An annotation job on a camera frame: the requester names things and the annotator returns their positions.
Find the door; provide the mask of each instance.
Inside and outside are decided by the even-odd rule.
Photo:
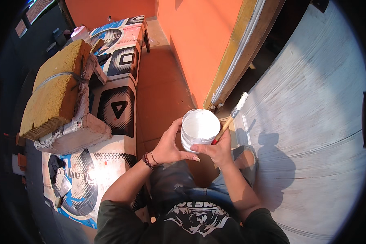
[[[291,243],[327,243],[362,189],[366,71],[337,6],[309,5],[234,121],[259,159],[255,191]]]

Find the yellow foam block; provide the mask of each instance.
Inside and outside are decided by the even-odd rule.
[[[20,126],[20,136],[38,139],[69,123],[74,116],[78,86],[72,75],[61,75],[37,87],[52,75],[72,71],[80,74],[82,56],[83,68],[91,50],[83,40],[76,40],[49,58],[40,68],[35,78],[33,95],[27,102]]]

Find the wooden door frame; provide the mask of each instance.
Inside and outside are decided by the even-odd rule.
[[[243,0],[231,38],[203,102],[204,109],[224,103],[267,38],[285,0]]]

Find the putty knife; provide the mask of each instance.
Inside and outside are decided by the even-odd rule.
[[[71,189],[72,184],[69,182],[66,175],[64,175],[61,182],[60,194],[56,198],[56,201],[54,202],[54,207],[59,208],[61,206],[63,196],[65,196]]]

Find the black cloth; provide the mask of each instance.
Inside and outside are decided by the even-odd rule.
[[[176,204],[150,226],[127,205],[105,200],[94,244],[118,243],[289,243],[270,211],[253,211],[240,226],[211,202]]]
[[[56,155],[51,155],[48,161],[49,175],[52,184],[56,183],[57,169],[65,165],[64,161]]]

